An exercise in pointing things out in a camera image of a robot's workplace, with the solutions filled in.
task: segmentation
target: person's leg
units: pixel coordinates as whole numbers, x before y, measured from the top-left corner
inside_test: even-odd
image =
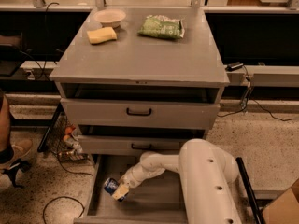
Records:
[[[32,147],[32,141],[23,139],[16,145],[10,144],[10,113],[7,97],[0,89],[0,170],[9,169],[17,159],[25,156]]]

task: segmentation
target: drawer handle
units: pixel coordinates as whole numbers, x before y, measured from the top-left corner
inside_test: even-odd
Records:
[[[151,150],[152,145],[149,144],[148,147],[141,147],[141,146],[137,146],[135,144],[131,144],[131,149],[139,149],[139,150]]]
[[[151,115],[151,108],[148,112],[133,112],[130,108],[127,108],[127,115],[128,116],[150,116]]]

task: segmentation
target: bowl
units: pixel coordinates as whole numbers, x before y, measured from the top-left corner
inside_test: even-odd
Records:
[[[94,13],[93,18],[103,27],[118,27],[125,18],[125,13],[119,9],[106,9]]]

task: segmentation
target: cardboard box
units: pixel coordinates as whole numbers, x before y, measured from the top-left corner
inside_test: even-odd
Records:
[[[299,179],[263,209],[266,224],[299,223]]]

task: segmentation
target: green snack bag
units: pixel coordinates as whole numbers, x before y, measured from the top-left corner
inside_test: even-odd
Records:
[[[156,38],[180,39],[185,30],[182,20],[169,19],[164,15],[148,15],[138,33]]]

